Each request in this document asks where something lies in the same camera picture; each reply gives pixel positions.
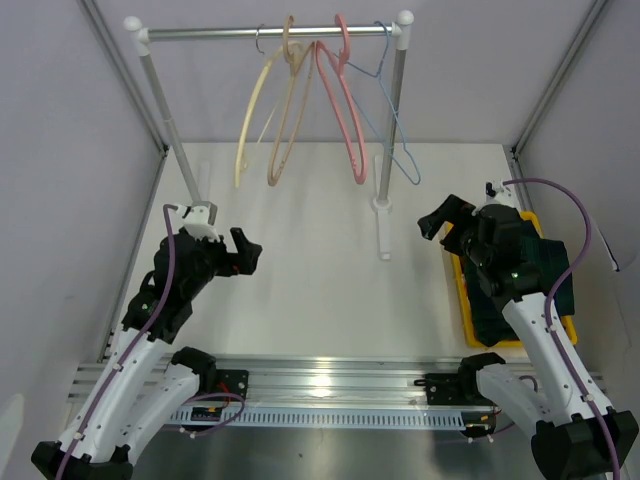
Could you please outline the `cream plastic hanger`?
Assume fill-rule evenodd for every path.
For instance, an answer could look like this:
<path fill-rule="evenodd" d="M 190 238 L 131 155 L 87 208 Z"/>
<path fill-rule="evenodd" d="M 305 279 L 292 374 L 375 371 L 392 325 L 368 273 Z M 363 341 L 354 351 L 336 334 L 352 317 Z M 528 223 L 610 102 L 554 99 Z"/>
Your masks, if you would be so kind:
<path fill-rule="evenodd" d="M 288 162 L 292 147 L 297 138 L 297 134 L 298 134 L 300 124 L 306 108 L 306 104 L 308 101 L 311 81 L 313 79 L 312 50 L 314 47 L 314 43 L 311 42 L 308 44 L 304 44 L 301 41 L 290 40 L 289 39 L 290 27 L 291 27 L 291 24 L 286 25 L 285 32 L 283 33 L 282 44 L 264 62 L 264 65 L 260 71 L 260 74 L 256 79 L 251 95 L 249 97 L 249 101 L 247 103 L 242 127 L 240 130 L 240 136 L 237 143 L 236 156 L 235 156 L 235 162 L 234 162 L 233 184 L 236 189 L 240 187 L 241 177 L 249 167 L 249 161 L 246 159 L 246 156 L 245 156 L 245 149 L 246 149 L 249 128 L 251 127 L 251 124 L 253 121 L 257 103 L 260 99 L 260 96 L 262 94 L 262 91 L 264 89 L 264 85 L 266 83 L 268 76 L 270 75 L 273 67 L 275 66 L 276 61 L 280 58 L 284 60 L 284 62 L 289 68 L 289 75 L 286 82 L 286 89 L 284 92 L 284 96 L 280 97 L 280 99 L 277 100 L 273 105 L 272 110 L 269 116 L 267 117 L 267 120 L 262 128 L 262 131 L 258 136 L 258 139 L 256 140 L 256 144 L 259 144 L 262 141 L 262 138 L 266 133 L 266 130 L 268 129 L 280 103 L 284 102 L 284 107 L 280 117 L 280 124 L 276 134 L 276 139 L 273 141 L 273 147 L 271 150 L 268 168 L 267 168 L 267 184 L 269 186 L 276 186 L 278 184 L 280 177 L 284 171 L 284 168 L 286 167 L 286 164 Z M 301 107 L 299 109 L 293 131 L 287 141 L 287 149 L 285 150 L 285 153 L 283 154 L 279 164 L 276 164 L 278 151 L 282 142 L 284 127 L 286 126 L 286 122 L 289 116 L 289 110 L 291 108 L 293 93 L 296 88 L 296 84 L 300 76 L 300 73 L 302 71 L 302 67 L 304 66 L 307 59 L 309 59 L 310 69 L 308 71 L 308 75 L 305 83 L 305 89 L 304 89 Z"/>

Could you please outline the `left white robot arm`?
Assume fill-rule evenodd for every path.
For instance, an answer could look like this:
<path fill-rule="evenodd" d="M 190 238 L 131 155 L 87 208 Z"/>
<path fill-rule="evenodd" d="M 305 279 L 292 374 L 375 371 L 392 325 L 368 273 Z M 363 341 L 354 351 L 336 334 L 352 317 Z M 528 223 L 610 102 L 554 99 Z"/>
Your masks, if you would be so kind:
<path fill-rule="evenodd" d="M 245 404 L 245 387 L 233 386 L 214 356 L 193 347 L 174 353 L 155 389 L 141 393 L 204 287 L 215 278 L 255 273 L 262 246 L 240 228 L 231 236 L 234 251 L 223 240 L 195 239 L 185 229 L 161 241 L 84 405 L 57 440 L 39 442 L 31 455 L 45 478 L 129 479 L 146 445 L 183 404 Z"/>

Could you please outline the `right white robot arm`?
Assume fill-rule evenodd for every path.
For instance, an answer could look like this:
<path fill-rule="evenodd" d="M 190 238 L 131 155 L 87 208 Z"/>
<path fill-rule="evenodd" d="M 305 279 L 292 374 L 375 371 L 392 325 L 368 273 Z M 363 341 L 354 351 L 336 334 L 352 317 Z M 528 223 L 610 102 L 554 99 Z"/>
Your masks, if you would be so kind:
<path fill-rule="evenodd" d="M 639 425 L 631 412 L 613 407 L 571 344 L 542 272 L 523 253 L 519 211 L 497 202 L 477 208 L 449 195 L 417 224 L 427 240 L 449 228 L 442 247 L 476 267 L 482 290 L 517 334 L 542 386 L 536 392 L 489 353 L 462 360 L 458 395 L 500 407 L 529 437 L 545 478 L 618 478 Z"/>

